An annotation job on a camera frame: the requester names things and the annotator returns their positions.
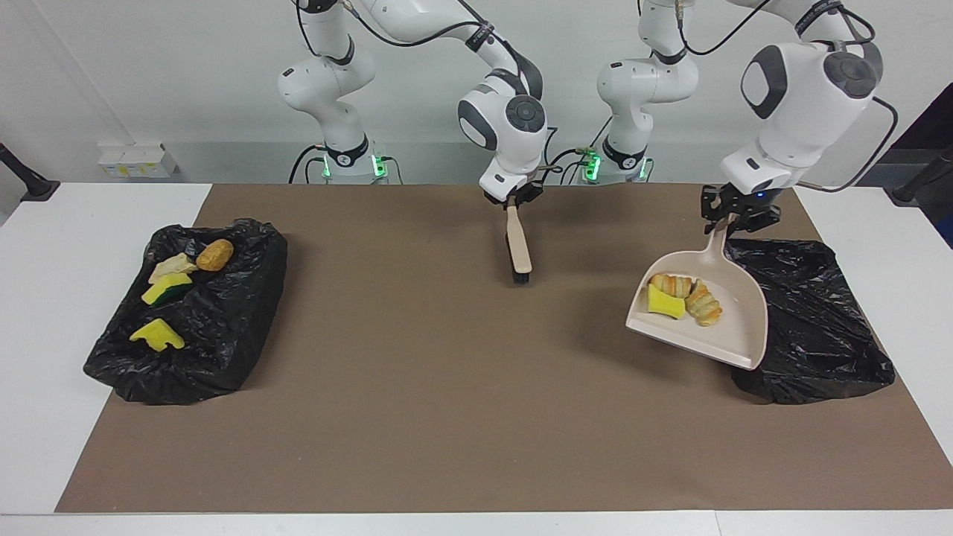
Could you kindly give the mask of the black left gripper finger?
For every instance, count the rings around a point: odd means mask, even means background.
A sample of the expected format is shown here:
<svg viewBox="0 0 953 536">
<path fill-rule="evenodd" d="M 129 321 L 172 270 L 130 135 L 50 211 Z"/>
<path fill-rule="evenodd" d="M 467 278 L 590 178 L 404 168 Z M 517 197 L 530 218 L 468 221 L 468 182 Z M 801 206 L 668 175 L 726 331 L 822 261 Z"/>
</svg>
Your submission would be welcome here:
<svg viewBox="0 0 953 536">
<path fill-rule="evenodd" d="M 756 233 L 779 223 L 780 218 L 782 218 L 782 210 L 775 204 L 748 206 L 736 218 L 736 231 Z"/>
<path fill-rule="evenodd" d="M 734 213 L 733 186 L 704 186 L 701 190 L 701 216 L 706 220 L 704 234 L 710 235 L 718 223 Z"/>
</svg>

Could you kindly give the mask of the small croissant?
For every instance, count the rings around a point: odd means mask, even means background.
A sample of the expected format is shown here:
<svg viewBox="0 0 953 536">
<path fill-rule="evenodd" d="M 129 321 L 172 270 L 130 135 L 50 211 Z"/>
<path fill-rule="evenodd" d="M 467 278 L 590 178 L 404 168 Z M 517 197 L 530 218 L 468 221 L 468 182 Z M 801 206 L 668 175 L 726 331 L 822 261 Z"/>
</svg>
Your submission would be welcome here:
<svg viewBox="0 0 953 536">
<path fill-rule="evenodd" d="M 660 274 L 650 278 L 650 284 L 668 296 L 676 299 L 686 299 L 693 292 L 695 281 L 691 277 L 680 275 Z"/>
<path fill-rule="evenodd" d="M 702 279 L 695 279 L 690 294 L 685 299 L 686 311 L 700 326 L 715 325 L 724 309 Z"/>
</svg>

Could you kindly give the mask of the small green yellow sponge piece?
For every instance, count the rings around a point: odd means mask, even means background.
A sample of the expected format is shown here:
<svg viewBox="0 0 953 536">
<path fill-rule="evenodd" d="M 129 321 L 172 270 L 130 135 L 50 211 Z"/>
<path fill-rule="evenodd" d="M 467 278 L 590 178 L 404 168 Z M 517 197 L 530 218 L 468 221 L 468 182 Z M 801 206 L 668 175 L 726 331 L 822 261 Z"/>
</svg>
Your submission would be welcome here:
<svg viewBox="0 0 953 536">
<path fill-rule="evenodd" d="M 647 291 L 647 311 L 649 313 L 658 313 L 658 315 L 664 315 L 671 319 L 681 319 L 686 315 L 685 299 L 671 296 L 652 284 L 648 285 Z"/>
</svg>

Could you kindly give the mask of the beige plastic dustpan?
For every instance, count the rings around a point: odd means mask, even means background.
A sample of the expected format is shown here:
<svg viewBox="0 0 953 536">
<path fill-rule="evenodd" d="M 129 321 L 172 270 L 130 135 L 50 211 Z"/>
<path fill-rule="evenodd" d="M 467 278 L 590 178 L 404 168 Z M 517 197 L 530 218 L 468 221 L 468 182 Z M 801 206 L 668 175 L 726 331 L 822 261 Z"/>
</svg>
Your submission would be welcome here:
<svg viewBox="0 0 953 536">
<path fill-rule="evenodd" d="M 767 305 L 758 281 L 726 258 L 724 248 L 732 222 L 732 217 L 719 221 L 701 251 L 680 251 L 658 258 L 641 278 L 625 326 L 671 346 L 750 371 L 765 356 Z M 724 310 L 721 318 L 712 326 L 702 327 L 688 316 L 674 319 L 650 312 L 648 285 L 656 274 L 701 279 Z"/>
</svg>

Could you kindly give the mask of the brown bread roll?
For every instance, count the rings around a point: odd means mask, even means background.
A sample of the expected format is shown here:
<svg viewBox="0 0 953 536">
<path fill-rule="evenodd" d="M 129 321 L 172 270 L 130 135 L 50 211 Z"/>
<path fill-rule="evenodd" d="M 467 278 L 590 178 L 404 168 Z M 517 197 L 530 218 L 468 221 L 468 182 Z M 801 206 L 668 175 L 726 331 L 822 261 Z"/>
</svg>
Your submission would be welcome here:
<svg viewBox="0 0 953 536">
<path fill-rule="evenodd" d="M 206 272 L 221 271 L 235 253 L 235 245 L 229 240 L 215 240 L 211 242 L 195 258 L 197 268 Z"/>
</svg>

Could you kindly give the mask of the pale beige bread chunk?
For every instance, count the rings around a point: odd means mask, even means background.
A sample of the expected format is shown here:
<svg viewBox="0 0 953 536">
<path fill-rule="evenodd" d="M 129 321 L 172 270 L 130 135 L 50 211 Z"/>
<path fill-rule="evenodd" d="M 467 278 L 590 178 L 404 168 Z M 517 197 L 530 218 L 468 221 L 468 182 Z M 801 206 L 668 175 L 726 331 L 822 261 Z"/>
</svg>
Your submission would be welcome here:
<svg viewBox="0 0 953 536">
<path fill-rule="evenodd" d="M 191 274 L 198 270 L 197 265 L 191 261 L 186 253 L 180 253 L 173 257 L 159 262 L 153 269 L 152 275 L 147 279 L 148 284 L 156 284 L 160 278 L 173 274 Z"/>
</svg>

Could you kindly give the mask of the bin with black trash bag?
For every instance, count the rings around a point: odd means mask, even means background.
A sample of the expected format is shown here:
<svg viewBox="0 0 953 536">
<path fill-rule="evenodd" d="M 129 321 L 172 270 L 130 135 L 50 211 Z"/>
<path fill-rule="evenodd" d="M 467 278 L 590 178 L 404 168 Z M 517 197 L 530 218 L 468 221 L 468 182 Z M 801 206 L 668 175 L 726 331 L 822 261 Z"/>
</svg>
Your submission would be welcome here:
<svg viewBox="0 0 953 536">
<path fill-rule="evenodd" d="M 767 345 L 752 371 L 732 370 L 742 392 L 786 405 L 862 397 L 896 381 L 836 258 L 816 240 L 729 240 L 726 257 L 758 282 Z"/>
<path fill-rule="evenodd" d="M 159 262 L 195 258 L 211 242 L 229 240 L 235 253 L 218 272 L 196 271 L 188 292 L 161 306 L 141 301 Z M 83 372 L 121 399 L 186 405 L 239 390 L 258 363 L 271 331 L 287 271 L 288 241 L 275 226 L 238 218 L 223 228 L 171 225 L 153 233 L 141 267 L 96 339 Z M 161 318 L 186 347 L 156 352 L 129 336 Z"/>
</svg>

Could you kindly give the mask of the dark blue panel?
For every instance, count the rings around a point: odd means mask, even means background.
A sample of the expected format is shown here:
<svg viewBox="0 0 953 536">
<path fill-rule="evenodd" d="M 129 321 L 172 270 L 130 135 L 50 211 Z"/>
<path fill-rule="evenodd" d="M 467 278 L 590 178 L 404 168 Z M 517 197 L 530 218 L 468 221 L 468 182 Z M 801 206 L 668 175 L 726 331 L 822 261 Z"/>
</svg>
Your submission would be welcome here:
<svg viewBox="0 0 953 536">
<path fill-rule="evenodd" d="M 953 144 L 953 82 L 934 98 L 927 109 L 892 143 L 882 157 L 861 178 L 858 186 L 899 187 L 916 176 Z M 953 173 L 927 185 L 916 195 L 918 206 L 953 249 Z"/>
</svg>

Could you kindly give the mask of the brown table mat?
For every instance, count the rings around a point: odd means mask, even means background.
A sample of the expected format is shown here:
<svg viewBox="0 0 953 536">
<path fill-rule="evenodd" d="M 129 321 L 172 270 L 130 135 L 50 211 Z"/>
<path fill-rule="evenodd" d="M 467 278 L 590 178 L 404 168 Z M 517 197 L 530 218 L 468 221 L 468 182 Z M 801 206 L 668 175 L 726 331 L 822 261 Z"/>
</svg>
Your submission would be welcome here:
<svg viewBox="0 0 953 536">
<path fill-rule="evenodd" d="M 549 188 L 514 287 L 479 187 L 215 185 L 198 226 L 272 223 L 288 274 L 238 392 L 112 396 L 58 512 L 953 509 L 902 381 L 759 403 L 626 328 L 657 258 L 704 245 L 700 187 Z"/>
</svg>

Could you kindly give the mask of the white power strip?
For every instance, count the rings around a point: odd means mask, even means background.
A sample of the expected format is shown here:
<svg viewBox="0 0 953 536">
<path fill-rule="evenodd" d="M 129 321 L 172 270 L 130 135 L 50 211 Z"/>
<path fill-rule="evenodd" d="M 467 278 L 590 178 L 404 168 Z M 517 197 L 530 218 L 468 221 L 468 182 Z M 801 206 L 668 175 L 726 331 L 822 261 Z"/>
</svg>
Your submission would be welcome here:
<svg viewBox="0 0 953 536">
<path fill-rule="evenodd" d="M 100 144 L 98 165 L 110 179 L 171 179 L 179 165 L 163 143 Z"/>
</svg>

